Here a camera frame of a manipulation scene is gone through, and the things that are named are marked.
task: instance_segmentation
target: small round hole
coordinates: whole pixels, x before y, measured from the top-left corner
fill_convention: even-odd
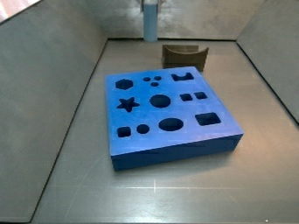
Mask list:
[[[159,83],[157,83],[157,82],[152,82],[152,83],[151,83],[151,86],[152,86],[152,87],[157,87],[157,86],[159,86]]]
[[[149,127],[148,127],[145,124],[140,124],[140,125],[136,127],[136,132],[137,132],[139,134],[145,134],[148,131],[149,131]]]
[[[149,81],[151,80],[151,78],[149,77],[144,77],[144,81]]]
[[[155,77],[153,77],[153,79],[155,79],[156,81],[159,81],[161,78],[163,78],[161,76],[155,76]]]

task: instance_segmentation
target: blue foam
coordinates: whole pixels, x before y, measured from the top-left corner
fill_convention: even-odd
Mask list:
[[[195,67],[111,74],[105,84],[116,171],[236,148],[243,130]]]

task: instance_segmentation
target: circular hole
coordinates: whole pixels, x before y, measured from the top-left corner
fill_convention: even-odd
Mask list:
[[[183,127],[183,120],[177,118],[167,118],[159,122],[159,128],[165,131],[175,131]]]
[[[159,81],[159,80],[161,79],[161,76],[155,76],[153,79],[155,79],[156,81]]]
[[[151,83],[151,86],[152,86],[152,87],[157,87],[157,86],[159,86],[159,83],[157,83],[157,82],[152,82],[152,83]]]
[[[169,106],[171,98],[164,94],[156,94],[151,97],[149,102],[156,108],[161,109]]]
[[[136,132],[137,132],[139,134],[145,134],[148,131],[149,131],[149,127],[148,127],[145,124],[140,124],[140,125],[136,127]]]
[[[151,78],[149,77],[144,77],[144,81],[149,81],[151,80]]]

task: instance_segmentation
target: hexagonal hole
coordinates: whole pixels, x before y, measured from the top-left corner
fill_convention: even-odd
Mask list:
[[[133,86],[133,82],[131,80],[123,79],[116,82],[116,88],[119,89],[129,89]]]

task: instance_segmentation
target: star-shaped hole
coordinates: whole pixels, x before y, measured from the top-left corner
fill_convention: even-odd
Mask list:
[[[131,112],[133,107],[139,107],[140,104],[135,102],[135,97],[131,97],[128,100],[119,99],[120,105],[116,107],[117,109],[125,109],[125,112]]]

